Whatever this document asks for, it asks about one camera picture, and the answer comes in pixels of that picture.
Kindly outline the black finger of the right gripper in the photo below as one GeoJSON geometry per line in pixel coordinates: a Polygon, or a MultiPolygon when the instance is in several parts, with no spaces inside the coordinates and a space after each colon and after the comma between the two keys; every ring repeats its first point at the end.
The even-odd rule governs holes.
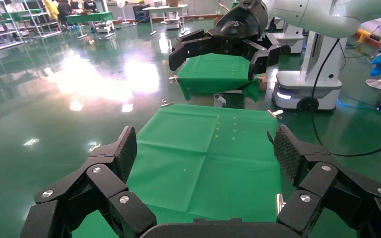
{"type": "Polygon", "coordinates": [[[196,30],[178,37],[169,55],[169,68],[177,70],[188,58],[213,52],[213,39],[204,30],[196,30]]]}
{"type": "Polygon", "coordinates": [[[250,62],[248,81],[253,81],[257,74],[265,73],[269,66],[278,64],[281,45],[272,33],[266,33],[256,42],[245,39],[243,46],[243,57],[250,62]]]}

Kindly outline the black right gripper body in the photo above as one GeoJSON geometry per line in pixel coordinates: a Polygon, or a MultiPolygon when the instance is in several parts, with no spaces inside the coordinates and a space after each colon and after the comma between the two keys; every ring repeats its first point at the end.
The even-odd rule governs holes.
{"type": "Polygon", "coordinates": [[[243,0],[214,26],[207,35],[212,38],[214,54],[249,56],[268,24],[266,5],[260,0],[243,0]]]}

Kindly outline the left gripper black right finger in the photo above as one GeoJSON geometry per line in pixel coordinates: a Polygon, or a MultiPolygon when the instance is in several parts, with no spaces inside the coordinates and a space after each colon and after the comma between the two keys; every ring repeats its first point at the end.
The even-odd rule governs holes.
{"type": "Polygon", "coordinates": [[[269,137],[273,153],[296,189],[277,205],[277,221],[305,238],[328,209],[360,238],[381,238],[381,183],[341,165],[322,146],[299,140],[286,125],[269,137]]]}

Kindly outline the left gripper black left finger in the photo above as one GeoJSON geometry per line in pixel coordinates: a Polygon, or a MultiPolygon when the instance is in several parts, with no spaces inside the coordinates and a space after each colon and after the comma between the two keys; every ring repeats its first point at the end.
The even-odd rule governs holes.
{"type": "Polygon", "coordinates": [[[155,214],[131,192],[127,179],[137,155],[135,129],[94,149],[76,171],[35,195],[22,238],[70,238],[98,211],[120,238],[138,238],[157,224],[155,214]]]}

